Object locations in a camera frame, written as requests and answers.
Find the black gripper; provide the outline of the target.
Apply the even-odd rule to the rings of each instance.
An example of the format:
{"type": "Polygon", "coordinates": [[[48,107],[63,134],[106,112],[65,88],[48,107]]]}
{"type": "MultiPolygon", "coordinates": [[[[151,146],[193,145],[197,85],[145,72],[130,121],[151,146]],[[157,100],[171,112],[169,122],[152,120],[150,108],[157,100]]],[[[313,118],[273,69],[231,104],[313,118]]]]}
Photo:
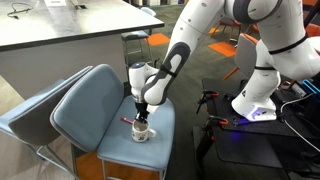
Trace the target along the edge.
{"type": "Polygon", "coordinates": [[[143,116],[142,122],[147,123],[148,122],[148,114],[149,114],[149,112],[147,111],[148,104],[147,103],[135,103],[135,107],[136,107],[138,113],[135,115],[134,120],[140,122],[140,115],[142,115],[143,116]]]}

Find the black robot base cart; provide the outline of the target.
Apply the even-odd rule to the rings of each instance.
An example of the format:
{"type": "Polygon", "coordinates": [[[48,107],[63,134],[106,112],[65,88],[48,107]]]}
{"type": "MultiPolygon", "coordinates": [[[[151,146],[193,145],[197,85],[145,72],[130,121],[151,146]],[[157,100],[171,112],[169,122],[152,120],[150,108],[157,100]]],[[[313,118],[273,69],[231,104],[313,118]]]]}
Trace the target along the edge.
{"type": "Polygon", "coordinates": [[[289,89],[271,95],[276,104],[274,121],[250,122],[231,108],[231,101],[245,86],[240,81],[204,78],[203,90],[219,93],[207,97],[206,112],[226,118],[227,125],[213,128],[212,141],[201,127],[193,129],[195,158],[201,162],[215,147],[225,162],[280,168],[303,177],[320,176],[319,96],[299,99],[289,89]]]}

